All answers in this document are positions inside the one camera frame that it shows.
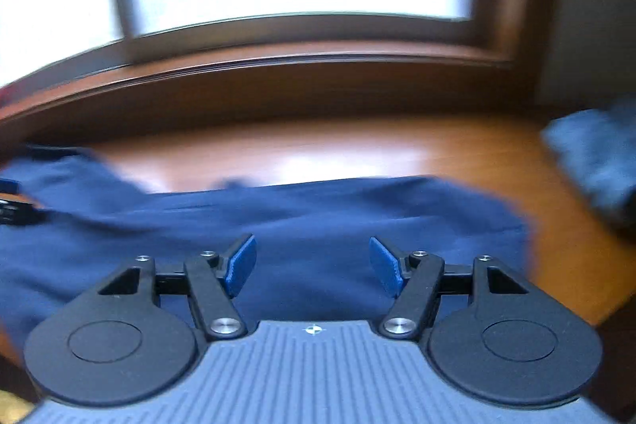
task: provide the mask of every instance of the blue garment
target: blue garment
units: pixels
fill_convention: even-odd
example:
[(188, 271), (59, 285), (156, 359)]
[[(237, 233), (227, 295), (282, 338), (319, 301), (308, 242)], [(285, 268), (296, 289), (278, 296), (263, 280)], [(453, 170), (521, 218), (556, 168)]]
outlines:
[(595, 210), (616, 226), (636, 224), (636, 100), (554, 120), (543, 139)]
[[(90, 151), (43, 147), (0, 176), (48, 210), (37, 225), (0, 225), (0, 321), (17, 347), (123, 261), (178, 264), (247, 232), (258, 258), (234, 303), (251, 329), (261, 319), (382, 318), (393, 300), (371, 270), (375, 235), (456, 264), (490, 254), (523, 269), (528, 248), (526, 225), (504, 203), (431, 177), (146, 194)], [(179, 302), (161, 304), (189, 319)]]

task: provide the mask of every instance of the wooden tabletop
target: wooden tabletop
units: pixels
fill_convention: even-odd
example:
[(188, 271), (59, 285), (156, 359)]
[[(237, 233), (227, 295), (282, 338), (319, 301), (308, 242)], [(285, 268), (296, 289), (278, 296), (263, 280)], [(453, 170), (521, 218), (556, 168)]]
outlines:
[[(433, 174), (493, 193), (533, 228), (531, 280), (592, 324), (636, 290), (636, 246), (589, 211), (540, 141), (508, 116), (280, 122), (94, 143), (149, 192)], [(0, 339), (0, 352), (9, 354)]]

